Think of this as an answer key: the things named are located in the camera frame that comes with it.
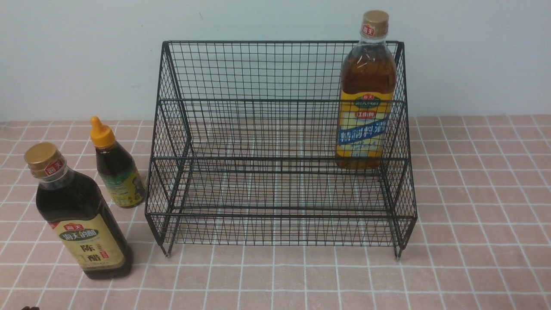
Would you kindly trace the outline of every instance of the tiled countertop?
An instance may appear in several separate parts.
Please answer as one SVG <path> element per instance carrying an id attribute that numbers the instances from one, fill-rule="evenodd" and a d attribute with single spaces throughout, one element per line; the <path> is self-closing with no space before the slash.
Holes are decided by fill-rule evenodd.
<path id="1" fill-rule="evenodd" d="M 152 122 L 106 123 L 145 175 Z M 102 184 L 88 132 L 86 121 L 0 123 L 1 309 L 550 308 L 551 115 L 411 119 L 420 219 L 399 263 L 391 248 L 320 246 L 188 244 L 167 259 L 143 205 L 110 204 L 136 256 L 112 281 L 88 280 L 63 250 L 23 161 L 51 141 Z"/>

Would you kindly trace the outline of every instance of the sauce bottle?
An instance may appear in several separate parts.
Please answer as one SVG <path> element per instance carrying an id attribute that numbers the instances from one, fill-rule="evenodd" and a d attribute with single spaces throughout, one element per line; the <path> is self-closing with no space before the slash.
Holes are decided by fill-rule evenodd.
<path id="1" fill-rule="evenodd" d="M 96 165 L 105 187 L 117 206 L 132 208 L 145 198 L 142 178 L 134 159 L 116 140 L 109 126 L 97 116 L 90 119 L 90 138 L 96 147 Z"/>
<path id="2" fill-rule="evenodd" d="M 90 279 L 130 273 L 132 249 L 92 178 L 67 166 L 56 146 L 42 142 L 25 153 L 39 180 L 36 207 Z"/>
<path id="3" fill-rule="evenodd" d="M 358 157 L 338 161 L 341 168 L 376 168 L 381 157 L 388 115 L 396 86 L 396 64 L 386 46 L 388 14 L 371 10 L 364 14 L 361 37 L 341 67 L 337 157 Z"/>

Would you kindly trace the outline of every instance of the metal wire shelf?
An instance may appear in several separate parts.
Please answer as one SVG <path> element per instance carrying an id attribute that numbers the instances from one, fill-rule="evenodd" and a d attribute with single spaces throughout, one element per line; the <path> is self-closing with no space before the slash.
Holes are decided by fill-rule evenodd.
<path id="1" fill-rule="evenodd" d="M 417 221 L 404 46 L 376 169 L 336 158 L 339 71 L 352 41 L 167 41 L 145 216 L 174 243 L 378 245 Z"/>

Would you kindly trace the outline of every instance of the yellow label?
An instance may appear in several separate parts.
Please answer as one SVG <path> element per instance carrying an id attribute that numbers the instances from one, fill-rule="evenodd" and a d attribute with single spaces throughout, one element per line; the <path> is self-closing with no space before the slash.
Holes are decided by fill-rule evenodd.
<path id="1" fill-rule="evenodd" d="M 341 92 L 339 128 L 337 135 L 337 155 L 341 157 L 378 157 L 388 126 L 388 113 L 393 94 L 373 92 L 347 94 Z"/>
<path id="2" fill-rule="evenodd" d="M 50 226 L 83 270 L 112 269 L 125 263 L 124 254 L 99 214 L 90 221 L 62 221 Z"/>
<path id="3" fill-rule="evenodd" d="M 117 177 L 101 174 L 100 176 L 111 198 L 119 207 L 133 206 L 142 202 L 145 197 L 145 188 L 138 170 L 130 170 L 130 172 Z"/>

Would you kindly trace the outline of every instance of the gold bottle cap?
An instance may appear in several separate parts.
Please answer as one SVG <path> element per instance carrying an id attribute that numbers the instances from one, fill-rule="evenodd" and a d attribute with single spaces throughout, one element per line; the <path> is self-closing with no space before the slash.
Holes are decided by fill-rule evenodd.
<path id="1" fill-rule="evenodd" d="M 388 14 L 380 10 L 365 12 L 360 33 L 369 39 L 384 38 L 388 33 Z"/>
<path id="2" fill-rule="evenodd" d="M 49 142 L 38 143 L 25 152 L 25 161 L 35 178 L 48 178 L 66 165 L 66 160 Z"/>

